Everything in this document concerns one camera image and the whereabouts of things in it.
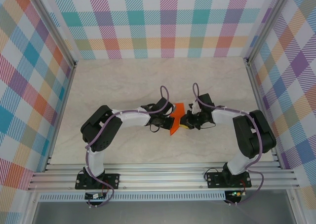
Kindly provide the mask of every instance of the perforated metal strip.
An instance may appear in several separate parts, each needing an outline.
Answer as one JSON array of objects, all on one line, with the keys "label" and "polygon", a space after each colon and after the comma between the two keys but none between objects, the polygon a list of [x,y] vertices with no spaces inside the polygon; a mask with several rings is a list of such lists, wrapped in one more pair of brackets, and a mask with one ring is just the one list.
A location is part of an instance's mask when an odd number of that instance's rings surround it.
[{"label": "perforated metal strip", "polygon": [[[40,202],[86,202],[84,192],[45,192]],[[225,200],[224,191],[157,191],[157,192],[115,192],[111,201],[204,201]]]}]

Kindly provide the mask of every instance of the orange object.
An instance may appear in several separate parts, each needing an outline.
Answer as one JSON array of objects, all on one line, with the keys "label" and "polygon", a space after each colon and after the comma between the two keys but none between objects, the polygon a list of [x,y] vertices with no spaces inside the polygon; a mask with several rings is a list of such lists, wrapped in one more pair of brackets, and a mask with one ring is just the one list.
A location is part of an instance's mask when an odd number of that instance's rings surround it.
[{"label": "orange object", "polygon": [[180,127],[180,119],[185,115],[184,103],[176,103],[176,110],[170,115],[174,118],[172,128],[170,129],[170,135],[173,135]]}]

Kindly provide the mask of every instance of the plaid backdrop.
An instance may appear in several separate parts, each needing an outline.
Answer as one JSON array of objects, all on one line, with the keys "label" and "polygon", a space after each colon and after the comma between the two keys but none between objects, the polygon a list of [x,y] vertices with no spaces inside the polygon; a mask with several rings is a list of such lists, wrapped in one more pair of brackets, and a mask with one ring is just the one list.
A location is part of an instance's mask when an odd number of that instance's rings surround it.
[{"label": "plaid backdrop", "polygon": [[316,0],[288,0],[253,70],[285,166],[316,218]]},{"label": "plaid backdrop", "polygon": [[0,223],[17,223],[71,68],[30,0],[0,0]]},{"label": "plaid backdrop", "polygon": [[119,59],[239,56],[264,0],[55,2],[84,59]]}]

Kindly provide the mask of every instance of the black mounting plate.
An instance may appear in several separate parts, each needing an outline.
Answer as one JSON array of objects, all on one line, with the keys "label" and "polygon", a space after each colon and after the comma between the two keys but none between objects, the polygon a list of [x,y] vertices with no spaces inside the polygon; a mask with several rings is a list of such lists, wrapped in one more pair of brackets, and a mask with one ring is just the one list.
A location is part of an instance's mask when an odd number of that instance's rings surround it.
[{"label": "black mounting plate", "polygon": [[[98,179],[108,183],[114,189],[119,188],[119,174],[101,174]],[[85,173],[79,173],[77,175],[75,189],[102,189],[103,184],[97,182],[91,176],[87,176]]]},{"label": "black mounting plate", "polygon": [[243,183],[241,180],[244,181],[246,188],[250,188],[252,186],[248,172],[244,172],[243,177],[239,180],[236,180],[230,186],[226,184],[221,172],[207,172],[206,179],[208,188],[243,188]]}]

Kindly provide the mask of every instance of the marble surface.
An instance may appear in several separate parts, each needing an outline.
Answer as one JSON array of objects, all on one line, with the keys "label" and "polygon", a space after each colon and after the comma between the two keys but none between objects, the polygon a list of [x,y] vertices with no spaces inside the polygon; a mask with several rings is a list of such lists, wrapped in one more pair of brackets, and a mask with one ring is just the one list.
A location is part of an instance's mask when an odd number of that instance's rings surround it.
[{"label": "marble surface", "polygon": [[[209,93],[216,105],[251,111],[257,108],[240,57],[80,60],[67,101],[51,164],[84,164],[80,128],[101,106],[134,109],[156,103],[165,85],[173,103],[194,100],[192,84]],[[238,151],[235,131],[225,125],[211,129],[180,128],[152,133],[149,127],[118,131],[106,149],[105,163],[226,162]],[[265,154],[261,161],[271,161]]]}]

